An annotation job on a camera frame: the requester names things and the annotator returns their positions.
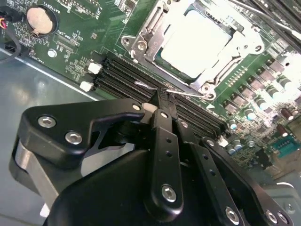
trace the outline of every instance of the mounting hole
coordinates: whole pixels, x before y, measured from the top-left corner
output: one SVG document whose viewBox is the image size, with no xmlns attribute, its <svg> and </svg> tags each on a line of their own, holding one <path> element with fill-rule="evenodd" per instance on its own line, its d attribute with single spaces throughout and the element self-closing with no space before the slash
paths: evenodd
<svg viewBox="0 0 301 226">
<path fill-rule="evenodd" d="M 262 46 L 256 46 L 255 47 L 255 52 L 259 52 L 262 49 Z"/>
<path fill-rule="evenodd" d="M 173 156 L 169 151 L 166 151 L 165 154 L 166 154 L 166 156 L 169 157 L 169 158 L 171 158 L 171 157 Z"/>
<path fill-rule="evenodd" d="M 212 176 L 216 176 L 216 173 L 211 169 L 211 170 L 209 170 L 209 172 L 210 172 L 210 174 L 212 175 Z"/>
<path fill-rule="evenodd" d="M 128 46 L 130 44 L 130 40 L 128 38 L 125 38 L 123 40 L 123 44 L 125 44 L 126 46 Z"/>
</svg>

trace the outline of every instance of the surface-mount component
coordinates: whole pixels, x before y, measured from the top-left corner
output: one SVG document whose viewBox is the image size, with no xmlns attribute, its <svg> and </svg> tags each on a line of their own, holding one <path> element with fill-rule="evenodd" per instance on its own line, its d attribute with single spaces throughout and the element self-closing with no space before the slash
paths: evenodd
<svg viewBox="0 0 301 226">
<path fill-rule="evenodd" d="M 234 119 L 230 119 L 229 122 L 229 128 L 232 129 L 232 130 L 236 130 L 237 129 L 237 123 Z"/>
<path fill-rule="evenodd" d="M 282 64 L 280 64 L 277 60 L 275 60 L 273 63 L 269 65 L 271 69 L 273 69 L 275 72 L 282 73 L 284 71 L 284 67 Z"/>
<path fill-rule="evenodd" d="M 45 5 L 34 5 L 26 12 L 28 28 L 38 36 L 54 33 L 59 25 L 57 15 Z"/>
<path fill-rule="evenodd" d="M 248 120 L 254 120 L 256 118 L 256 114 L 252 109 L 246 109 L 245 115 Z"/>
<path fill-rule="evenodd" d="M 246 98 L 253 99 L 256 96 L 256 94 L 250 88 L 248 88 L 245 85 L 239 87 L 238 90 Z"/>
<path fill-rule="evenodd" d="M 259 76 L 265 81 L 274 81 L 275 77 L 267 70 L 264 70 Z"/>
<path fill-rule="evenodd" d="M 280 152 L 278 158 L 283 158 L 295 151 L 297 151 L 301 145 L 296 142 L 292 136 L 286 136 L 272 144 L 272 147 Z"/>
<path fill-rule="evenodd" d="M 244 105 L 247 101 L 237 93 L 232 94 L 231 100 L 238 106 Z"/>
<path fill-rule="evenodd" d="M 293 120 L 293 115 L 287 108 L 282 108 L 280 112 L 287 120 Z"/>
<path fill-rule="evenodd" d="M 276 88 L 270 88 L 268 90 L 268 94 L 274 99 L 279 100 L 281 99 L 281 93 Z"/>
<path fill-rule="evenodd" d="M 256 104 L 259 106 L 260 110 L 267 110 L 269 107 L 269 104 L 263 99 L 259 98 L 256 100 Z"/>
<path fill-rule="evenodd" d="M 276 129 L 278 131 L 278 133 L 280 134 L 280 136 L 282 137 L 286 137 L 288 135 L 287 130 L 285 129 L 285 127 L 283 125 L 277 125 Z"/>
<path fill-rule="evenodd" d="M 259 90 L 259 89 L 263 89 L 264 88 L 264 85 L 259 80 L 257 80 L 255 77 L 253 77 L 253 76 L 250 76 L 250 78 L 248 79 L 247 82 L 255 90 Z"/>
<path fill-rule="evenodd" d="M 279 83 L 286 91 L 290 91 L 295 88 L 293 82 L 287 78 L 281 79 Z"/>
<path fill-rule="evenodd" d="M 237 111 L 237 107 L 232 103 L 230 102 L 229 100 L 226 100 L 224 103 L 223 103 L 223 107 L 230 113 L 234 113 Z"/>
<path fill-rule="evenodd" d="M 239 139 L 233 140 L 232 145 L 236 151 L 239 151 L 243 147 Z"/>
<path fill-rule="evenodd" d="M 236 150 L 234 149 L 233 145 L 228 145 L 226 147 L 226 149 L 227 149 L 227 152 L 229 153 L 229 155 L 233 155 L 236 153 Z"/>
</svg>

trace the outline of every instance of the screw hole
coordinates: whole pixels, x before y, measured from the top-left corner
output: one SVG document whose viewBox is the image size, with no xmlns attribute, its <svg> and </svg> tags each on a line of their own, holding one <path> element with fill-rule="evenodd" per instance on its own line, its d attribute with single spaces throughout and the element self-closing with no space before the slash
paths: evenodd
<svg viewBox="0 0 301 226">
<path fill-rule="evenodd" d="M 209 170 L 209 172 L 210 172 L 210 174 L 212 175 L 212 176 L 216 176 L 216 173 L 211 169 L 211 170 Z"/>
<path fill-rule="evenodd" d="M 173 156 L 169 151 L 166 151 L 165 153 L 166 153 L 167 157 L 169 157 L 169 158 L 171 158 Z"/>
</svg>

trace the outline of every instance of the screw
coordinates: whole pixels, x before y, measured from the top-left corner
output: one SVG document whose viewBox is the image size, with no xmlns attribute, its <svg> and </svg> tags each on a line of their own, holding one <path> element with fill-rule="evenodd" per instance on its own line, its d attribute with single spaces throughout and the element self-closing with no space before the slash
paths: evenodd
<svg viewBox="0 0 301 226">
<path fill-rule="evenodd" d="M 227 218 L 234 224 L 239 225 L 239 217 L 236 212 L 230 207 L 227 206 L 226 210 L 226 216 Z"/>
<path fill-rule="evenodd" d="M 188 124 L 184 121 L 181 122 L 182 126 L 184 126 L 185 128 L 188 128 Z"/>
<path fill-rule="evenodd" d="M 271 212 L 271 211 L 269 211 L 269 210 L 267 210 L 266 212 L 265 212 L 265 215 L 268 217 L 268 219 L 271 221 L 271 222 L 273 222 L 274 224 L 277 224 L 277 218 L 275 217 L 275 215 Z"/>
<path fill-rule="evenodd" d="M 77 132 L 66 133 L 65 139 L 66 139 L 66 141 L 68 141 L 70 144 L 73 144 L 73 145 L 78 145 L 83 141 L 83 138 Z"/>
<path fill-rule="evenodd" d="M 138 49 L 144 50 L 144 45 L 143 45 L 142 43 L 140 43 L 140 44 L 138 45 Z"/>
<path fill-rule="evenodd" d="M 38 124 L 44 128 L 51 128 L 56 125 L 56 121 L 50 116 L 41 116 L 38 118 Z"/>
<path fill-rule="evenodd" d="M 261 49 L 262 49 L 261 46 L 256 46 L 256 47 L 255 47 L 255 52 L 259 52 Z"/>
<path fill-rule="evenodd" d="M 161 112 L 161 115 L 162 115 L 162 117 L 164 117 L 164 118 L 168 118 L 168 115 L 166 114 L 166 113 L 164 113 L 164 112 Z"/>
<path fill-rule="evenodd" d="M 207 143 L 211 146 L 211 147 L 214 147 L 214 143 L 212 140 L 207 140 Z"/>
<path fill-rule="evenodd" d="M 128 46 L 130 44 L 130 40 L 129 39 L 124 39 L 123 40 L 123 44 L 125 44 L 126 46 Z"/>
<path fill-rule="evenodd" d="M 281 213 L 281 212 L 278 212 L 277 213 L 279 218 L 286 224 L 288 224 L 288 220 L 286 219 L 286 217 Z"/>
<path fill-rule="evenodd" d="M 164 185 L 162 187 L 162 195 L 169 202 L 175 202 L 175 200 L 177 199 L 177 195 L 174 189 L 172 189 L 169 185 Z"/>
<path fill-rule="evenodd" d="M 137 111 L 141 110 L 141 107 L 139 107 L 138 105 L 133 105 L 133 108 Z"/>
</svg>

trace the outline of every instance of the wire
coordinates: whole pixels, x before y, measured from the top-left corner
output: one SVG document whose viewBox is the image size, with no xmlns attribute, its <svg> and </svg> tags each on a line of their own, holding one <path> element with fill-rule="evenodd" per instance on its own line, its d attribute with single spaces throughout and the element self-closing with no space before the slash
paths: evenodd
<svg viewBox="0 0 301 226">
<path fill-rule="evenodd" d="M 2 17 L 0 17 L 0 28 L 2 28 L 4 30 L 7 29 L 7 26 L 5 24 L 5 19 Z"/>
<path fill-rule="evenodd" d="M 248 10 L 250 10 L 251 12 L 255 13 L 258 16 L 262 16 L 262 17 L 270 20 L 273 24 L 275 24 L 276 26 L 278 26 L 280 29 L 285 30 L 285 31 L 291 33 L 293 36 L 295 36 L 296 38 L 298 38 L 299 40 L 301 40 L 301 34 L 299 32 L 293 30 L 292 28 L 290 28 L 288 26 L 285 26 L 282 23 L 277 22 L 274 18 L 270 17 L 269 15 L 265 14 L 264 12 L 262 12 L 262 11 L 260 11 L 258 9 L 255 9 L 255 8 L 253 8 L 253 7 L 251 7 L 251 6 L 247 5 L 247 4 L 244 4 L 244 3 L 240 2 L 240 1 L 237 1 L 237 0 L 228 0 L 228 1 L 230 1 L 230 2 L 232 2 L 232 3 L 234 3 L 234 4 L 238 5 L 238 6 L 240 6 L 242 8 L 248 9 Z"/>
<path fill-rule="evenodd" d="M 20 45 L 17 37 L 15 36 L 15 34 L 8 27 L 6 27 L 6 29 L 3 29 L 3 30 L 5 31 L 6 35 L 8 35 L 11 38 L 11 40 L 15 43 L 16 50 L 12 55 L 8 56 L 7 58 L 0 59 L 0 64 L 4 64 L 4 63 L 11 61 L 15 57 L 17 57 L 21 53 L 21 50 L 22 50 L 21 45 Z"/>
</svg>

